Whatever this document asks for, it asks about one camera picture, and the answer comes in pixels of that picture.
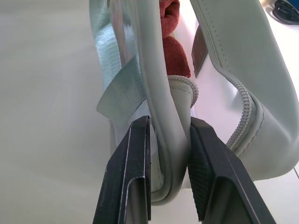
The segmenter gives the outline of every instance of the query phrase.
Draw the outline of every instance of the white zipper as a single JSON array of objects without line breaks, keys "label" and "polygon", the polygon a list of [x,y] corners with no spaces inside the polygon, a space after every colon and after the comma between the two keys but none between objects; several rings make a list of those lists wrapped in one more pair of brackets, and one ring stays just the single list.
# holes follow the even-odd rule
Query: white zipper
[{"label": "white zipper", "polygon": [[255,110],[255,103],[253,102],[245,86],[236,77],[234,77],[232,74],[230,74],[229,72],[227,72],[225,69],[221,67],[212,35],[210,33],[210,30],[208,29],[207,22],[200,9],[198,0],[190,0],[190,2],[192,4],[193,10],[198,19],[200,28],[205,38],[206,47],[213,66],[239,91],[243,100],[243,112],[242,112],[241,120],[239,122],[238,127],[236,128],[236,130],[234,131],[234,133],[231,135],[231,137],[227,142],[227,146],[232,151],[235,151],[236,148],[238,147],[237,143],[239,143],[240,140],[244,138],[246,135],[247,128],[249,127],[249,122],[250,120],[252,120],[251,116],[254,115],[254,113],[252,112]]}]

